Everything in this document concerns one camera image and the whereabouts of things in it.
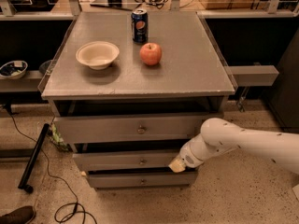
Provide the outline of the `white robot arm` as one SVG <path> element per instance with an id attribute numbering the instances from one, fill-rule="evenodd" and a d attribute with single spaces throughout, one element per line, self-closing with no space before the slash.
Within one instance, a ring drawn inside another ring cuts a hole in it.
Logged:
<path id="1" fill-rule="evenodd" d="M 202 124 L 200 133 L 183 145 L 169 168 L 180 173 L 238 148 L 299 174 L 299 134 L 245 129 L 218 118 Z"/>

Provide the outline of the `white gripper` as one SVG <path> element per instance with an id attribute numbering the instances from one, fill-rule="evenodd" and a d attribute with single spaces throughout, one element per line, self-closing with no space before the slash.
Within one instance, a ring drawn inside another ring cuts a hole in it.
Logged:
<path id="1" fill-rule="evenodd" d="M 180 150 L 168 167 L 174 173 L 184 172 L 187 167 L 196 168 L 204 163 L 206 154 L 206 143 L 202 137 L 194 137 L 188 141 Z"/>

